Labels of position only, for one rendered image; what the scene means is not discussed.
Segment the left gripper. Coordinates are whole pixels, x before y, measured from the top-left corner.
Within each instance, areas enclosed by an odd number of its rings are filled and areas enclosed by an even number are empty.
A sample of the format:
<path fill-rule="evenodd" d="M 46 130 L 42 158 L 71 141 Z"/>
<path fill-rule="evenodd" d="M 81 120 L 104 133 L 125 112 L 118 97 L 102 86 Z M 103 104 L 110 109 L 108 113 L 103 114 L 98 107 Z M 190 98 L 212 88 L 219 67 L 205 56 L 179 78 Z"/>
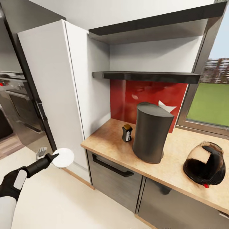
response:
<path fill-rule="evenodd" d="M 44 158 L 39 159 L 38 161 L 34 162 L 38 168 L 38 172 L 42 171 L 43 169 L 46 169 L 49 167 L 49 165 L 52 163 L 52 160 L 56 158 L 59 154 L 50 155 L 50 153 L 46 154 Z"/>

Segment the saucer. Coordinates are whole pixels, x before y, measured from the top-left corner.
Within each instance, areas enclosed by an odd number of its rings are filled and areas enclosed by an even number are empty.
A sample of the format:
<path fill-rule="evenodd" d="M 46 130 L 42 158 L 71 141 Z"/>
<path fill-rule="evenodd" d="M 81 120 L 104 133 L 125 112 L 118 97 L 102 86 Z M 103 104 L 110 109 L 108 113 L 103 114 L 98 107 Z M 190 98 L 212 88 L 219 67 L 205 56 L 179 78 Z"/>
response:
<path fill-rule="evenodd" d="M 52 164 L 58 168 L 65 168 L 74 161 L 74 153 L 68 148 L 58 149 L 53 153 L 53 155 L 57 153 L 59 155 L 52 160 Z"/>

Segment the bottle of coffee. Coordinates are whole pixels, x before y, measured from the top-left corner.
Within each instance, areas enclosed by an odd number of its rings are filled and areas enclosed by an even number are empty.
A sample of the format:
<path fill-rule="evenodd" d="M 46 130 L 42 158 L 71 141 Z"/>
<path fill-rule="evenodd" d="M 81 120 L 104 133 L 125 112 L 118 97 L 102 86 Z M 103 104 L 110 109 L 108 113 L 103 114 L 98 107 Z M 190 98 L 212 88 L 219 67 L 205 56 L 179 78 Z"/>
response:
<path fill-rule="evenodd" d="M 125 142 L 131 141 L 131 133 L 132 133 L 132 126 L 129 124 L 126 124 L 123 126 L 123 136 L 122 139 Z"/>

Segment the electric kettle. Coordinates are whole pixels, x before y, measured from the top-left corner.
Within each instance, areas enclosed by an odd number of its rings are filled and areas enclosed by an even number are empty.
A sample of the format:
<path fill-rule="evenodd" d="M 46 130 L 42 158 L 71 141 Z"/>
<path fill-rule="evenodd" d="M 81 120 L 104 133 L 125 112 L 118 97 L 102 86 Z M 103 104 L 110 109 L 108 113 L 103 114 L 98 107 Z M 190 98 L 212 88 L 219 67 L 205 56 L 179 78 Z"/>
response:
<path fill-rule="evenodd" d="M 183 170 L 191 180 L 206 188 L 209 185 L 218 185 L 226 173 L 223 154 L 222 148 L 217 144 L 201 142 L 187 156 Z"/>

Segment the paper coffee filter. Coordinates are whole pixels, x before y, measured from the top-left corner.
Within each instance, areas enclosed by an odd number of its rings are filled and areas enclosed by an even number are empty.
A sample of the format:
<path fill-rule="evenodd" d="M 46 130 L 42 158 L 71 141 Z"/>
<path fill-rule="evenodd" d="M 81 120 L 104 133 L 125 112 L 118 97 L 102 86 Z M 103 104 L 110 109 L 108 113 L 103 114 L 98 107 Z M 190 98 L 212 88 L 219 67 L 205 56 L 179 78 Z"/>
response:
<path fill-rule="evenodd" d="M 159 107 L 165 109 L 168 112 L 171 112 L 171 111 L 173 111 L 174 108 L 176 108 L 176 107 L 168 107 L 168 106 L 164 105 L 161 101 L 159 101 Z"/>

